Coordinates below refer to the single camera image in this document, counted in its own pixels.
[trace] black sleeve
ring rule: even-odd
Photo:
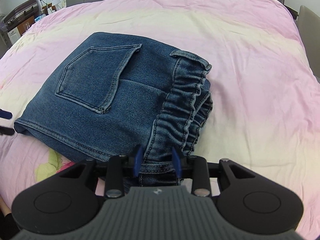
[[[0,219],[0,238],[2,240],[9,240],[19,233],[19,228],[13,217],[7,214],[3,219]]]

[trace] pink and yellow bedding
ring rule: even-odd
[[[13,127],[54,69],[101,31],[149,37],[208,60],[214,109],[195,154],[232,159],[293,190],[304,204],[297,232],[310,240],[320,235],[320,84],[281,3],[105,0],[55,12],[0,60],[0,108],[13,113],[0,125]],[[9,206],[20,191],[70,165],[32,137],[0,136],[0,194]],[[218,194],[214,180],[212,187]]]

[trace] folded denim jeans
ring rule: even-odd
[[[159,41],[94,33],[50,75],[14,128],[73,162],[107,161],[140,144],[140,174],[126,188],[178,185],[171,149],[194,151],[212,110],[210,69]]]

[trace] jeans back pocket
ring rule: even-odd
[[[55,95],[98,114],[106,113],[122,71],[141,46],[89,47],[65,66]]]

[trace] suitcase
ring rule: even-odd
[[[34,16],[35,18],[39,16],[39,7],[36,0],[24,2],[4,18],[4,23],[7,26],[8,32],[31,16]]]

